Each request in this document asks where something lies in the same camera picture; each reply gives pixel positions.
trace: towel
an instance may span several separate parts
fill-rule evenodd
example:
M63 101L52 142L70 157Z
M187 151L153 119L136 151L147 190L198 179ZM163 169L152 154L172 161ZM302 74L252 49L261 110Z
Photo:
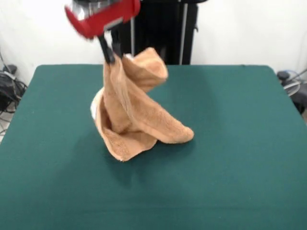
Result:
M128 161L151 149L157 140L176 144L194 133L146 93L166 81L167 68L153 48L131 59L115 57L104 64L104 87L91 105L92 116L109 152Z

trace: crumpled towel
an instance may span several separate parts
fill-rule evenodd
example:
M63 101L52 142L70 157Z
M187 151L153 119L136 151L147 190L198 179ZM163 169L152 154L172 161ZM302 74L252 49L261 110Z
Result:
M173 118L146 92L166 81L168 72L153 48L134 59L116 57L104 65L104 87L95 96L91 111L109 152L128 161L151 149L157 140L168 143L190 141L194 133Z

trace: green tablecloth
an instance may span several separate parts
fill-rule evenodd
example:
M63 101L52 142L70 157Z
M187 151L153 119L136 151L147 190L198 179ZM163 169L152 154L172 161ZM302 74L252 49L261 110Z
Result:
M90 115L101 72L35 72L0 146L1 230L307 229L307 128L270 68L170 66L150 95L195 138L125 163Z

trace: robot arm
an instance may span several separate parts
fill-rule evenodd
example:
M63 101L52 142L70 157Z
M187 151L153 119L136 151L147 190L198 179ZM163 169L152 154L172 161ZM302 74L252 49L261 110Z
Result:
M99 38L107 63L114 63L104 32L130 21L140 11L140 0L73 0L65 13L75 30L87 39Z

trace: cable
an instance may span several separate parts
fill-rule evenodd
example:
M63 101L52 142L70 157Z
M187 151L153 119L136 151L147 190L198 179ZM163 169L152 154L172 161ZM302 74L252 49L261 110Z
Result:
M307 69L304 69L302 72L300 72L299 74L296 74L295 76L289 78L288 80L286 80L286 82L289 82L289 81L292 81L292 80L295 80L296 78L302 76L304 73L307 72Z
M4 136L4 133L6 132L7 129L4 129L0 132L0 136Z
M2 118L2 117L0 117L0 120L1 120L1 121L4 121L4 122L8 122L8 123L10 123L10 122L11 122L11 121L6 120L6 119L4 119L4 118Z
M307 81L295 81L291 84L288 84L286 86L283 87L284 90L290 89L294 86L297 86L297 88L293 91L293 92L289 92L287 93L289 97L293 96L294 94L296 94L300 89L301 89L301 85L302 84L307 84Z
M284 70L285 72L289 72L289 73L294 73L295 75L298 75L298 73L294 70L291 70L291 69L285 69Z

